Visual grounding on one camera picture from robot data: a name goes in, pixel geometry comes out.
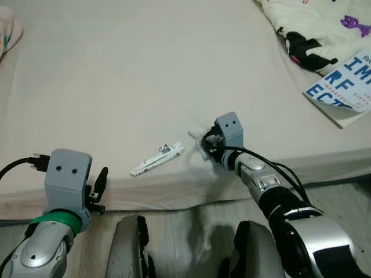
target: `purple cartoon figure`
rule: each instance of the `purple cartoon figure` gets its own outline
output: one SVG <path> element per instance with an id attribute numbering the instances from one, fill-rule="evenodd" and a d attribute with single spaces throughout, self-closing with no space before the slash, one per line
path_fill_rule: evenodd
<path id="1" fill-rule="evenodd" d="M 352 29 L 358 28 L 361 31 L 361 36 L 367 36 L 371 32 L 371 26 L 360 24 L 358 19 L 351 16 L 344 16 L 344 19 L 340 20 L 343 26 Z"/>

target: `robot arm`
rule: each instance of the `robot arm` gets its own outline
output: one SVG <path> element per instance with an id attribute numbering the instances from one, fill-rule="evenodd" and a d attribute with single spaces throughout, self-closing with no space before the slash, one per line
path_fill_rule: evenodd
<path id="1" fill-rule="evenodd" d="M 108 169 L 103 168 L 91 192 L 86 184 L 91 163 L 85 153 L 52 152 L 45 178 L 47 207 L 43 216 L 31 221 L 26 238 L 13 252 L 10 277 L 63 277 L 74 237 L 88 227 L 92 212 L 102 214 L 105 209 L 97 203 L 106 188 Z"/>
<path id="2" fill-rule="evenodd" d="M 211 136 L 213 144 L 208 142 Z M 282 266 L 291 277 L 368 277 L 356 265 L 354 245 L 342 228 L 284 187 L 273 163 L 243 149 L 243 130 L 235 113 L 217 118 L 202 146 L 247 186 L 269 220 Z"/>

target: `mattress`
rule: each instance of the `mattress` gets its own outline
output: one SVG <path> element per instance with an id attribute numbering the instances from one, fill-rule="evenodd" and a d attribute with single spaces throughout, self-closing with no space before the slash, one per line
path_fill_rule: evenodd
<path id="1" fill-rule="evenodd" d="M 0 165 L 68 148 L 107 166 L 107 210 L 183 209 L 249 198 L 234 173 L 204 161 L 192 129 L 234 111 L 245 147 L 303 182 L 370 172 L 371 114 L 344 130 L 302 91 L 320 76 L 291 62 L 253 0 L 0 0 L 24 35 L 0 62 Z M 139 177 L 162 144 L 185 152 Z M 45 206 L 44 173 L 1 180 L 0 219 Z"/>

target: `green ring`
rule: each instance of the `green ring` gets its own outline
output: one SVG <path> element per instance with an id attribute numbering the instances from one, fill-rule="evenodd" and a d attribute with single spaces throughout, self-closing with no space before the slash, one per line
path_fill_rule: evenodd
<path id="1" fill-rule="evenodd" d="M 31 221 L 31 223 L 40 223 L 42 221 L 56 221 L 66 224 L 74 231 L 75 236 L 80 232 L 81 229 L 80 219 L 74 214 L 65 211 L 54 211 L 52 213 L 36 217 Z"/>

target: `floor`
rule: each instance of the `floor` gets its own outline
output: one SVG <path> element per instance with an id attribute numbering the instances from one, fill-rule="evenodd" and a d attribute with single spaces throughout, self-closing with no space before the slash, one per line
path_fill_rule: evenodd
<path id="1" fill-rule="evenodd" d="M 312 203 L 336 220 L 353 239 L 357 263 L 371 275 L 371 186 L 342 184 L 311 188 Z M 130 212 L 94 216 L 88 230 L 76 239 L 68 254 L 64 275 L 104 277 L 116 223 Z M 182 211 L 149 211 L 148 252 L 158 278 L 216 277 L 220 261 L 231 254 L 238 223 L 267 221 L 252 200 L 207 204 Z M 21 240 L 25 225 L 0 228 L 0 261 Z M 8 276 L 9 266 L 4 277 Z"/>

